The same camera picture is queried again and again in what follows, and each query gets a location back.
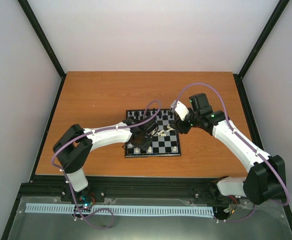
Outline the black silver chess board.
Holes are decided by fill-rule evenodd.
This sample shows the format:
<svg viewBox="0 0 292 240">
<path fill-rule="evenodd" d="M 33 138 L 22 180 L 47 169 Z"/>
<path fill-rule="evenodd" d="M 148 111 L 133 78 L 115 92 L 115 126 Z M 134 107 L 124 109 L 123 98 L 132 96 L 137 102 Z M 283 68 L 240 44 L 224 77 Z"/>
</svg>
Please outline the black silver chess board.
<svg viewBox="0 0 292 240">
<path fill-rule="evenodd" d="M 148 153 L 139 149 L 139 153 L 135 153 L 137 147 L 128 144 L 124 147 L 126 158 L 180 157 L 182 155 L 179 134 L 170 126 L 175 120 L 171 110 L 168 108 L 161 109 L 155 120 L 158 127 L 152 132 L 152 152 Z"/>
</svg>

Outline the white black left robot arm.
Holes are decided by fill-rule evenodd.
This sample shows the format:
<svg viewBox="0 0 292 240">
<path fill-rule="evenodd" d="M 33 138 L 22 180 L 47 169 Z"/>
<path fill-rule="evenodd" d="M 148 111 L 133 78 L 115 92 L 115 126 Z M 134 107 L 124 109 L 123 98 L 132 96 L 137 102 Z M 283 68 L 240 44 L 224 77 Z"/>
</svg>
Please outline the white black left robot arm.
<svg viewBox="0 0 292 240">
<path fill-rule="evenodd" d="M 146 151 L 151 146 L 152 132 L 157 126 L 156 118 L 151 116 L 144 120 L 126 119 L 101 128 L 72 125 L 53 146 L 53 158 L 58 160 L 58 167 L 72 186 L 72 195 L 81 202 L 89 198 L 90 188 L 83 166 L 90 152 L 118 143 L 131 144 Z"/>
</svg>

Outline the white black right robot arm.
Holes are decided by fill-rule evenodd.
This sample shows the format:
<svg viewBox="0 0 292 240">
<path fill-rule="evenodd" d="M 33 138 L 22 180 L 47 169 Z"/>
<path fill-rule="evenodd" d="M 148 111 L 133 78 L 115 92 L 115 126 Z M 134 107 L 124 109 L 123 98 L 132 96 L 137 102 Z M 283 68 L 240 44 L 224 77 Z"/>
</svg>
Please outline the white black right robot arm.
<svg viewBox="0 0 292 240">
<path fill-rule="evenodd" d="M 221 110 L 213 111 L 204 93 L 189 97 L 191 107 L 178 100 L 171 104 L 175 120 L 171 127 L 179 134 L 199 128 L 223 143 L 241 162 L 246 177 L 222 177 L 216 187 L 223 196 L 247 198 L 255 205 L 287 191 L 285 162 L 252 143 Z"/>
</svg>

